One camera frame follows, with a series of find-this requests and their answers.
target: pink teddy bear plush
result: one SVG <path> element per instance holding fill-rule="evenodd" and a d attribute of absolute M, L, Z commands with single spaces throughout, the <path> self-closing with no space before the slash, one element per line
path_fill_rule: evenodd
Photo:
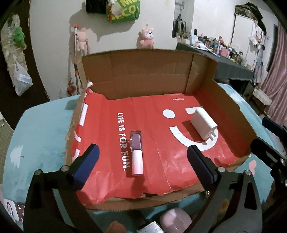
<path fill-rule="evenodd" d="M 85 49 L 85 44 L 87 42 L 87 35 L 86 35 L 86 29 L 82 28 L 77 32 L 77 51 Z"/>
<path fill-rule="evenodd" d="M 152 33 L 152 28 L 143 29 L 141 31 L 141 37 L 142 37 L 142 40 L 140 41 L 140 43 L 143 47 L 147 47 L 147 46 L 150 46 L 152 48 L 154 47 L 154 41 L 153 41 L 154 35 Z"/>

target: green shopping bag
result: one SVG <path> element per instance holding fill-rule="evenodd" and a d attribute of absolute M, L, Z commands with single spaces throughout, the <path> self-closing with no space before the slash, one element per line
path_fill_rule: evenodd
<path fill-rule="evenodd" d="M 118 0 L 118 3 L 122 7 L 119 15 L 113 15 L 111 7 L 106 4 L 106 14 L 110 23 L 133 21 L 139 18 L 139 0 Z"/>

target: light blue table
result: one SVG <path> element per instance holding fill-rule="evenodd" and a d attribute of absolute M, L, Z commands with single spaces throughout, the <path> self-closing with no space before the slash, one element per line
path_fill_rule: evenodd
<path fill-rule="evenodd" d="M 240 106 L 241 112 L 254 128 L 257 136 L 278 150 L 270 132 L 265 129 L 260 118 L 243 98 L 229 85 L 220 86 Z M 71 122 L 73 110 L 76 106 L 78 96 L 48 102 L 25 111 L 21 117 L 7 152 L 4 178 L 3 197 L 15 202 L 25 202 L 27 191 L 37 169 L 43 172 L 57 171 L 64 164 L 65 136 Z M 255 160 L 255 181 L 258 187 L 261 202 L 264 202 L 269 194 L 273 182 L 270 169 L 255 155 L 251 155 L 239 168 L 237 172 L 249 169 L 249 162 Z M 65 222 L 72 225 L 59 201 L 59 194 L 55 192 L 56 200 Z M 167 209 L 180 207 L 189 215 L 197 213 L 203 206 L 206 198 L 202 194 L 195 194 L 177 203 L 169 203 L 163 206 L 142 209 L 147 219 L 158 220 L 159 216 Z M 98 226 L 105 232 L 112 221 L 118 221 L 125 225 L 128 232 L 135 232 L 137 226 L 130 218 L 129 211 L 106 212 L 88 211 Z"/>

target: white smiley face print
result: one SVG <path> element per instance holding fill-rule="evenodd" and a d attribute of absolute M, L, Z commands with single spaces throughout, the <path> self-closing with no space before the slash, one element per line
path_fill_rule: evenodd
<path fill-rule="evenodd" d="M 186 108 L 186 113 L 187 114 L 194 114 L 196 109 L 201 108 L 201 107 L 192 107 L 192 108 Z M 173 119 L 175 118 L 175 113 L 170 110 L 170 109 L 165 109 L 163 110 L 162 114 L 169 119 Z M 205 151 L 208 150 L 210 148 L 212 148 L 216 142 L 217 142 L 217 138 L 218 138 L 218 130 L 216 129 L 213 133 L 213 137 L 214 138 L 209 138 L 208 140 L 204 141 L 204 142 L 195 142 L 192 141 L 190 139 L 188 139 L 187 137 L 185 137 L 180 130 L 178 129 L 177 126 L 172 126 L 169 127 L 171 133 L 175 136 L 175 138 L 182 143 L 183 145 L 185 145 L 186 147 L 189 147 L 191 145 L 196 145 L 198 147 L 198 149 L 200 151 Z"/>

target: dark brown door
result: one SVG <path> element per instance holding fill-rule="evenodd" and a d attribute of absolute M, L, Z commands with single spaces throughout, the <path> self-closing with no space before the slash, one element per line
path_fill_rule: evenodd
<path fill-rule="evenodd" d="M 25 110 L 49 101 L 36 67 L 31 46 L 30 29 L 28 27 L 29 10 L 29 0 L 24 0 L 13 10 L 14 14 L 19 15 L 20 26 L 25 34 L 25 44 L 27 45 L 24 50 L 25 60 L 28 73 L 33 81 L 33 86 L 25 91 L 21 97 L 16 94 L 12 86 L 2 47 L 0 46 L 0 112 L 13 129 L 15 129 Z"/>

